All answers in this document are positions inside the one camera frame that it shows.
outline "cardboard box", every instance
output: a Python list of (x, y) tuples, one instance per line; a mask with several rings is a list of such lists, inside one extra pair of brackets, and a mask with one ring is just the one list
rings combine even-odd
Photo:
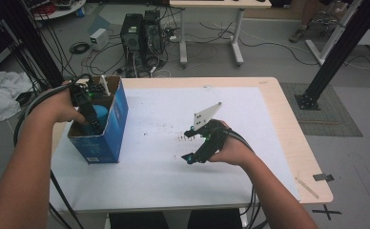
[(75, 122), (67, 137), (89, 164), (117, 163), (128, 115), (128, 102), (119, 76), (107, 77), (111, 96), (92, 100), (94, 105), (109, 109), (107, 124), (102, 135), (83, 135), (80, 124)]

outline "white fabric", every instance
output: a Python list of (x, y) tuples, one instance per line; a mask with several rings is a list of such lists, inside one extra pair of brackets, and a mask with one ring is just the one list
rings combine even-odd
[(21, 111), (15, 98), (31, 87), (31, 81), (25, 73), (0, 73), (0, 121)]

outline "floor mat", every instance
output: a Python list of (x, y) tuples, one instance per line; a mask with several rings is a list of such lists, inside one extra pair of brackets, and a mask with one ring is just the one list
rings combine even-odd
[(303, 94), (308, 84), (281, 83), (280, 86), (305, 135), (363, 136), (331, 85), (319, 98), (319, 111), (298, 107), (295, 94)]

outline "blue object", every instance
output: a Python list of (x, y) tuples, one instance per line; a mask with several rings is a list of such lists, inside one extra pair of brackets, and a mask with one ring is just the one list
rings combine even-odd
[[(107, 126), (108, 109), (101, 105), (92, 105), (92, 106), (96, 112), (96, 119), (98, 119), (99, 124), (101, 125), (101, 130), (104, 130), (105, 127)], [(81, 128), (84, 135), (95, 135), (93, 127), (90, 124), (82, 125)]]
[(101, 105), (93, 105), (93, 108), (96, 111), (96, 118), (98, 118), (99, 124), (101, 124), (101, 128), (105, 129), (108, 119), (108, 109)]
[(89, 164), (117, 163), (119, 160), (129, 107), (120, 77), (111, 77), (111, 81), (117, 90), (111, 92), (114, 96), (104, 98), (109, 100), (111, 107), (102, 135), (80, 135), (76, 130), (80, 125), (74, 123), (68, 133), (69, 140)]

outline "person's right hand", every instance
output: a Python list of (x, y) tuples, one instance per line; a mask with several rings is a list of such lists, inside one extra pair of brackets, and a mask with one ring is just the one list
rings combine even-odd
[(209, 161), (210, 162), (226, 162), (232, 165), (238, 165), (243, 167), (244, 162), (250, 156), (255, 156), (255, 153), (248, 149), (242, 142), (239, 140), (227, 136), (226, 141), (224, 142), (223, 149), (214, 154)]
[(30, 116), (34, 115), (39, 116), (43, 121), (53, 123), (72, 120), (79, 123), (85, 122), (85, 117), (72, 105), (69, 89), (55, 94), (37, 105), (30, 114)]

